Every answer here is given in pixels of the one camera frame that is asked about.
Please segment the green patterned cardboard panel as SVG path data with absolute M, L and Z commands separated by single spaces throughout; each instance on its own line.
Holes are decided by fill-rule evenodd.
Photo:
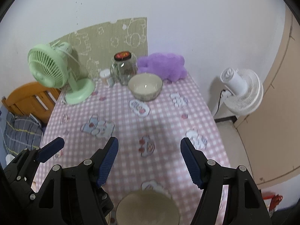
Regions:
M 49 45 L 63 42 L 73 48 L 68 63 L 75 79 L 97 79 L 101 70 L 110 68 L 118 52 L 130 51 L 134 61 L 148 54 L 147 18 L 96 24 L 64 35 Z

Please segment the wooden bed headboard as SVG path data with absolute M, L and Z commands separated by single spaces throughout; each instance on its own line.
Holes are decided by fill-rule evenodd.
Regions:
M 15 115 L 32 114 L 43 124 L 47 124 L 60 94 L 60 89 L 31 82 L 16 88 L 8 97 L 3 97 L 1 103 Z

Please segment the ceramic floral bowl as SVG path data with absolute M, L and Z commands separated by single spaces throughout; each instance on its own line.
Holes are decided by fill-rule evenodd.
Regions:
M 137 74 L 128 82 L 128 88 L 133 97 L 143 102 L 156 99 L 162 90 L 162 86 L 162 79 L 151 73 Z
M 179 224 L 175 202 L 162 193 L 138 190 L 126 195 L 116 209 L 118 224 Z

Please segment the pink checkered tablecloth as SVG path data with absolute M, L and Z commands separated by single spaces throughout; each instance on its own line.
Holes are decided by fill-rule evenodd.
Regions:
M 192 182 L 180 150 L 188 137 L 194 147 L 222 166 L 229 160 L 220 133 L 190 76 L 164 82 L 158 97 L 142 102 L 120 84 L 97 81 L 84 102 L 69 105 L 62 92 L 50 116 L 42 145 L 56 137 L 64 148 L 39 166 L 39 188 L 53 165 L 73 167 L 90 158 L 114 136 L 119 149 L 104 186 L 114 205 L 135 190 L 152 189 L 175 201 L 181 224 L 190 224 L 201 190 Z

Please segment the white plastic bag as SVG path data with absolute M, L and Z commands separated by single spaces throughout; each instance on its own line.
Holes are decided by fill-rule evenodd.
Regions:
M 10 162 L 11 162 L 12 160 L 14 160 L 14 158 L 15 158 L 15 156 L 13 156 L 12 154 L 6 155 L 6 157 L 5 157 L 6 165 L 10 164 Z

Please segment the purple plush toy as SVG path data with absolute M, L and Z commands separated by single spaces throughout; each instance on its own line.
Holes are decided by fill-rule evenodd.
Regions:
M 185 59 L 173 53 L 153 53 L 137 60 L 138 73 L 151 73 L 162 80 L 176 82 L 186 78 Z

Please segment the white floor fan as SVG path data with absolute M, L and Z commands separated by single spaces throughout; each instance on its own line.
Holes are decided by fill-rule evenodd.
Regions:
M 228 67 L 221 73 L 220 80 L 227 88 L 224 104 L 234 115 L 247 116 L 259 107 L 264 89 L 254 71 Z

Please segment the grey plaid pillow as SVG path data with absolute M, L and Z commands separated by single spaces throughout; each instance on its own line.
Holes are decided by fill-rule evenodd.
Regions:
M 4 123 L 1 136 L 7 155 L 17 156 L 25 148 L 32 150 L 40 147 L 44 132 L 41 121 L 34 115 L 18 116 L 8 112 Z

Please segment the green desk fan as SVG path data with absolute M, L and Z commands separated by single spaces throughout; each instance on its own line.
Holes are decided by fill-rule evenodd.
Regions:
M 39 44 L 31 48 L 27 55 L 29 70 L 33 77 L 48 88 L 63 88 L 68 85 L 64 101 L 75 105 L 86 100 L 96 85 L 90 78 L 79 79 L 69 65 L 69 59 L 78 62 L 72 55 L 70 43 Z

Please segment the red packaging bag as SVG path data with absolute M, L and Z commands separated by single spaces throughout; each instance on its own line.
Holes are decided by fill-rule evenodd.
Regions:
M 266 208 L 268 210 L 269 216 L 272 217 L 273 213 L 276 211 L 276 207 L 281 203 L 283 200 L 283 196 L 279 194 L 275 194 L 272 192 L 264 192 L 261 193 Z

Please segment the cotton swab container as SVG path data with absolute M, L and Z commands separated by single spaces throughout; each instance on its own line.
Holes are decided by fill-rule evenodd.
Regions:
M 100 71 L 100 79 L 102 83 L 107 87 L 113 87 L 114 86 L 114 80 L 111 76 L 110 69 L 103 69 Z

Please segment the glass jar with lid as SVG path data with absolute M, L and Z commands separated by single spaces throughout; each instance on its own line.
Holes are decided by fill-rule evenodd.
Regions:
M 127 86 L 130 79 L 137 74 L 136 59 L 132 53 L 122 51 L 115 54 L 110 73 L 115 83 Z

